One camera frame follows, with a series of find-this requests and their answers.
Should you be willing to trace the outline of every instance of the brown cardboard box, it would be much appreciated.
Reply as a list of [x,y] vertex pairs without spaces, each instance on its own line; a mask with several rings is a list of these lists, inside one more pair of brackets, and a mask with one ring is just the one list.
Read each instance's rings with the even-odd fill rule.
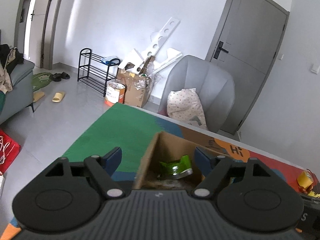
[[[140,189],[142,187],[148,171],[159,174],[159,161],[172,162],[179,160],[183,155],[189,155],[193,170],[193,174],[185,177],[185,179],[194,185],[198,185],[202,180],[202,174],[195,165],[193,158],[194,151],[198,146],[200,145],[167,132],[157,133],[150,142],[144,156],[141,158],[133,189]],[[208,148],[206,148],[206,150],[212,153],[213,156],[225,155],[230,157],[229,155],[221,154]]]
[[116,78],[126,86],[124,94],[124,103],[126,105],[143,107],[148,102],[153,88],[150,78],[130,72],[121,73],[120,69]]

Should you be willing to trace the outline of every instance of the chair backrest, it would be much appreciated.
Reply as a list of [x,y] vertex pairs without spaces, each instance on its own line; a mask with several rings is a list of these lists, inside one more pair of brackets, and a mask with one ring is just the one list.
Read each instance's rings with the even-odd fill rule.
[[168,76],[159,110],[167,108],[167,99],[171,91],[189,88],[196,88],[208,129],[217,132],[235,100],[232,76],[208,61],[191,55],[184,56]]

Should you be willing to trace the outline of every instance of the light switch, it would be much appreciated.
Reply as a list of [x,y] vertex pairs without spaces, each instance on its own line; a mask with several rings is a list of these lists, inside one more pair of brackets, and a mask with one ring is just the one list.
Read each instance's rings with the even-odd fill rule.
[[313,64],[311,71],[315,74],[319,73],[320,65]]

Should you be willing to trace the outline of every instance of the yellow slipper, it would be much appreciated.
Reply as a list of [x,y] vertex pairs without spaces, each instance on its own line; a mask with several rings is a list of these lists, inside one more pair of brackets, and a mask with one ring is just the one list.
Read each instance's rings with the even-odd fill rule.
[[33,92],[33,102],[35,103],[44,96],[44,92]]
[[61,100],[63,99],[65,95],[65,92],[61,91],[61,92],[56,92],[56,94],[54,95],[52,102],[61,102]]

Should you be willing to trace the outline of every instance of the yellow tape roll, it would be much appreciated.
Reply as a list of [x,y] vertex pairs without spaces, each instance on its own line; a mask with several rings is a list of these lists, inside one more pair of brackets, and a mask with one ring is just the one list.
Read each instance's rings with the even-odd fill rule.
[[303,171],[300,176],[297,178],[298,184],[300,187],[303,187],[304,189],[307,189],[310,187],[313,183],[313,178],[311,174],[307,171]]

